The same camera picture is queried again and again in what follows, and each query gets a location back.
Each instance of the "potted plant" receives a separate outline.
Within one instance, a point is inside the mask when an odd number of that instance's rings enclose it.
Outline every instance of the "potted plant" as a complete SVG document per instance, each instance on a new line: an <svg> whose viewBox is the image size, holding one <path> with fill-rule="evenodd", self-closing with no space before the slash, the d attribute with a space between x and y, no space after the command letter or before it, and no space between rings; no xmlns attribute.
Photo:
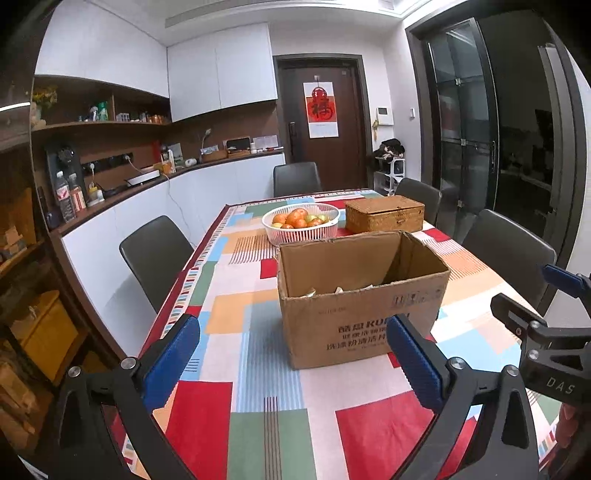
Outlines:
<svg viewBox="0 0 591 480"><path fill-rule="evenodd" d="M34 112L35 122L41 120L43 110L48 110L52 105L57 103L57 88L49 86L46 88L39 88L33 91L33 104L31 105L32 113Z"/></svg>

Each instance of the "gray chair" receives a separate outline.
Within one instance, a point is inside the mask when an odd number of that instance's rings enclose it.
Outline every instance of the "gray chair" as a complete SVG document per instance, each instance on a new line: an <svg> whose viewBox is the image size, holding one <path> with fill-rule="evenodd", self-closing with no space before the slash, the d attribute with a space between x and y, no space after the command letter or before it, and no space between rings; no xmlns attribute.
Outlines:
<svg viewBox="0 0 591 480"><path fill-rule="evenodd" d="M123 240L119 252L157 312L193 247L174 222L162 215Z"/></svg>
<svg viewBox="0 0 591 480"><path fill-rule="evenodd" d="M480 212L462 245L491 267L533 308L546 288L541 268L556 263L554 248L491 210Z"/></svg>
<svg viewBox="0 0 591 480"><path fill-rule="evenodd" d="M435 225L441 205L439 190L418 180L402 179L396 188L396 195L421 202L425 206L425 221Z"/></svg>
<svg viewBox="0 0 591 480"><path fill-rule="evenodd" d="M277 165L273 169L275 197L322 192L318 167L312 161Z"/></svg>

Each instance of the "brown backsplash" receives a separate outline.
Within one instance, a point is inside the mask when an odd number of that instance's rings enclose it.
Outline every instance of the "brown backsplash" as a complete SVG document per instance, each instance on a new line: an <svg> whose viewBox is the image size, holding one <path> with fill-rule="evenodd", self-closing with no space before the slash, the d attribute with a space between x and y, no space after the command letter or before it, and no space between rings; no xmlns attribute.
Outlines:
<svg viewBox="0 0 591 480"><path fill-rule="evenodd" d="M235 106L175 122L167 127L162 140L167 145L180 143L183 158L198 158L200 137L208 128L212 129L212 134L205 141L205 146L218 145L220 149L224 140L233 138L279 137L276 101Z"/></svg>
<svg viewBox="0 0 591 480"><path fill-rule="evenodd" d="M59 143L69 145L80 156L81 163L88 163L100 158L108 158L128 152L134 154L134 165L137 168L147 167L157 161L154 157L152 144L154 142L167 145L180 142L183 157L197 158L203 135L208 128L212 129L211 136L205 146L219 145L224 140L240 137L263 137L265 135L279 136L276 102L251 103L224 110L205 113L187 118L170 125L139 127L135 125L88 125L79 126L71 135L64 136ZM49 136L49 131L43 132L43 137L33 136L33 152L36 170L46 165L43 146L49 141L56 141ZM135 176L137 172L129 165L120 166L95 175L95 180L104 189L111 189L125 183L125 179Z"/></svg>

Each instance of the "blue gripper pad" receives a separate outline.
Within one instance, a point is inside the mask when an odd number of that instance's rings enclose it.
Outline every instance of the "blue gripper pad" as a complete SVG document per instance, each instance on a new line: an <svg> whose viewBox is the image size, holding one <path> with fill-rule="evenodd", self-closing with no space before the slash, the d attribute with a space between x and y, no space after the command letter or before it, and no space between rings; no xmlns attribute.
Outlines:
<svg viewBox="0 0 591 480"><path fill-rule="evenodd" d="M443 409L441 378L397 316L386 324L386 338L419 403L433 413Z"/></svg>
<svg viewBox="0 0 591 480"><path fill-rule="evenodd" d="M197 317L191 315L175 338L169 341L167 337L172 332L170 330L164 339L159 340L168 342L168 345L144 378L142 399L149 412L166 405L199 344L200 328Z"/></svg>
<svg viewBox="0 0 591 480"><path fill-rule="evenodd" d="M581 277L555 265L546 265L543 267L542 275L546 282L574 299L582 297L587 292L587 287Z"/></svg>

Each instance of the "ceiling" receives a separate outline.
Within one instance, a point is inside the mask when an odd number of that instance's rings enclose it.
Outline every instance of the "ceiling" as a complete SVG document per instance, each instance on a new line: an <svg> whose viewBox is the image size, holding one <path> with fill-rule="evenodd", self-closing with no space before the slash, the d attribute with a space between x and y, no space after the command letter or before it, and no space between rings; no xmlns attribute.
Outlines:
<svg viewBox="0 0 591 480"><path fill-rule="evenodd" d="M365 25L376 33L428 0L85 0L127 20L165 46L255 22L310 19Z"/></svg>

